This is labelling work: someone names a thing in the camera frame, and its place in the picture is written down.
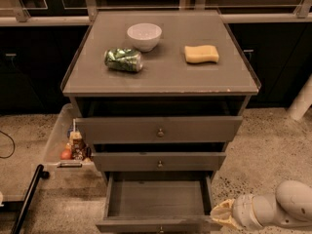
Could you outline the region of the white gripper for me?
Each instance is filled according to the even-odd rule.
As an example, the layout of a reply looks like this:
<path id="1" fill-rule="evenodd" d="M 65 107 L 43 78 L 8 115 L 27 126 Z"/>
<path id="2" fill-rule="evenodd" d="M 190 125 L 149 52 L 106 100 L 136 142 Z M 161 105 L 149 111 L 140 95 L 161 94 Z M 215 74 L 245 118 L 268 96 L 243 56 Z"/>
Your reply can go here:
<path id="1" fill-rule="evenodd" d="M 243 194 L 237 199 L 227 199 L 211 210 L 211 218 L 219 225 L 239 230 L 260 230 L 263 226 L 254 214 L 253 194 Z"/>

